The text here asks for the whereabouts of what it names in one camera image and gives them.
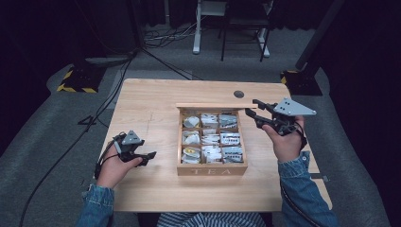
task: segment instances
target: desk leg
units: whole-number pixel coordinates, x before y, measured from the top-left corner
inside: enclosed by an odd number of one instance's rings
[[[201,0],[198,0],[197,7],[197,29],[195,31],[194,49],[192,53],[200,54],[201,52]]]
[[[265,42],[265,33],[266,33],[266,29],[263,28],[263,29],[259,32],[259,35],[257,36],[257,40],[258,40],[259,43],[260,43],[260,49],[263,49],[263,43]],[[267,46],[266,46],[265,53],[263,54],[263,56],[264,56],[265,58],[270,57],[270,52],[269,52]]]

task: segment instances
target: denim jacket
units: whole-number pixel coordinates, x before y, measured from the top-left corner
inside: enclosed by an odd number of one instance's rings
[[[282,191],[282,212],[286,225],[339,226],[336,215],[329,210],[317,185],[310,179],[308,166],[308,151],[302,151],[295,160],[278,163],[281,185],[285,191]],[[82,197],[84,206],[77,226],[107,226],[113,214],[113,190],[91,184],[89,191],[82,193]],[[306,218],[296,210],[302,211]]]

